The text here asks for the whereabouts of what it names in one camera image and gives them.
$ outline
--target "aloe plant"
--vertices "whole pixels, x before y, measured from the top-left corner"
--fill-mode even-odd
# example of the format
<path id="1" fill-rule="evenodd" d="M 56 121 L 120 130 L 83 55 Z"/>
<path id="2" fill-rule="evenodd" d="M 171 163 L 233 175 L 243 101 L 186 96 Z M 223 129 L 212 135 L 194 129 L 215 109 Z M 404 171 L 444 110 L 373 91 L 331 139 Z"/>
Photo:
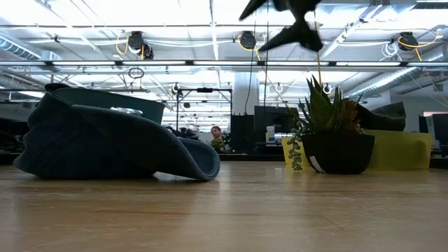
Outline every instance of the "aloe plant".
<path id="1" fill-rule="evenodd" d="M 293 160 L 294 170 L 301 170 L 302 161 L 299 142 L 304 134 L 363 134 L 359 122 L 355 120 L 357 115 L 356 105 L 359 102 L 343 99 L 342 91 L 335 88 L 333 103 L 329 96 L 322 91 L 322 87 L 314 76 L 307 79 L 310 91 L 309 101 L 305 98 L 305 104 L 299 101 L 299 107 L 303 112 L 304 119 L 297 114 L 297 127 L 292 129 L 293 138 L 288 142 L 293 145 L 289 150 L 289 158 Z"/>

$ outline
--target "dark gray fabric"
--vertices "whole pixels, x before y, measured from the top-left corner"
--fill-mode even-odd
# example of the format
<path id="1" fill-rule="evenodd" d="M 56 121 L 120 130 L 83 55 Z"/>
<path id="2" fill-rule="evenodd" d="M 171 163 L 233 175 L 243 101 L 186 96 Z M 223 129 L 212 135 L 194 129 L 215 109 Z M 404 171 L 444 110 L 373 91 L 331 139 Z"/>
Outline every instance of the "dark gray fabric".
<path id="1" fill-rule="evenodd" d="M 29 117 L 17 168 L 48 179 L 126 179 L 155 171 L 210 181 L 218 154 L 161 125 L 117 111 L 70 105 L 46 94 Z"/>

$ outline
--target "table surface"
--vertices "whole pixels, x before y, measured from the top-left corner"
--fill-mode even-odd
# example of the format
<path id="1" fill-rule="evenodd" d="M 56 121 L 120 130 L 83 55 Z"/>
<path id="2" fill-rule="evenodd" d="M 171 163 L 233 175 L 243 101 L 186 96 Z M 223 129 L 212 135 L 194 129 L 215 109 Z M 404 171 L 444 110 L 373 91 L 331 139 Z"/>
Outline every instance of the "table surface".
<path id="1" fill-rule="evenodd" d="M 448 171 L 43 181 L 0 167 L 2 251 L 447 251 Z"/>

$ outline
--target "computer monitor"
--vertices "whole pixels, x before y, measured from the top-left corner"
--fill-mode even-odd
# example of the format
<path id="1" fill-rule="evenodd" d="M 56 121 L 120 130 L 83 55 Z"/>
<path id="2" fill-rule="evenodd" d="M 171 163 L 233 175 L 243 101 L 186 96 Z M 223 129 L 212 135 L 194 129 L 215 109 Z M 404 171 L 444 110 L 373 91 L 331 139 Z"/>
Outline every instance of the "computer monitor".
<path id="1" fill-rule="evenodd" d="M 293 113 L 298 114 L 296 108 L 290 108 Z M 255 106 L 254 112 L 255 132 L 266 132 L 267 126 L 274 126 L 276 133 L 291 133 L 295 127 L 295 121 L 289 108 L 273 106 Z"/>

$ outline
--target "fluorescent light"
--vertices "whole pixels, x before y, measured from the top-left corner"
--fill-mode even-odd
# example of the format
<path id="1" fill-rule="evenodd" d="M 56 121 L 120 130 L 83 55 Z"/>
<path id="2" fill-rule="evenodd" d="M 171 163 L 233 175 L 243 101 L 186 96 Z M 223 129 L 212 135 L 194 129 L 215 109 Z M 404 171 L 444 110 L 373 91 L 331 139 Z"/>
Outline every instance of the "fluorescent light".
<path id="1" fill-rule="evenodd" d="M 37 97 L 37 98 L 42 98 L 44 96 L 44 94 L 42 92 L 34 92 L 34 91 L 21 91 L 19 93 L 22 95 L 28 95 L 28 96 Z"/>
<path id="2" fill-rule="evenodd" d="M 409 62 L 409 67 L 448 67 L 448 62 Z"/>
<path id="3" fill-rule="evenodd" d="M 194 61 L 193 64 L 195 65 L 206 65 L 206 66 L 229 66 L 229 65 L 235 65 L 235 66 L 247 66 L 252 64 L 257 64 L 256 61 L 222 61 L 222 60 L 209 60 L 209 61 Z"/>
<path id="4" fill-rule="evenodd" d="M 52 63 L 55 66 L 113 66 L 113 65 L 115 65 L 115 62 L 112 62 L 112 61 L 101 61 L 101 62 L 91 62 L 91 61 L 77 61 L 77 62 L 54 61 Z"/>
<path id="5" fill-rule="evenodd" d="M 398 67 L 401 62 L 337 62 L 338 67 Z"/>
<path id="6" fill-rule="evenodd" d="M 45 66 L 41 61 L 7 61 L 0 62 L 0 66 Z"/>
<path id="7" fill-rule="evenodd" d="M 318 62 L 303 62 L 303 61 L 291 61 L 291 62 L 267 62 L 268 66 L 310 66 L 310 67 L 315 67 L 318 66 L 319 63 Z M 328 62 L 321 62 L 321 66 L 328 66 Z"/>
<path id="8" fill-rule="evenodd" d="M 160 60 L 131 60 L 131 61 L 124 61 L 124 65 L 131 65 L 131 66 L 169 66 L 169 65 L 185 65 L 185 61 L 176 61 L 176 60 L 167 60 L 167 61 L 160 61 Z"/>

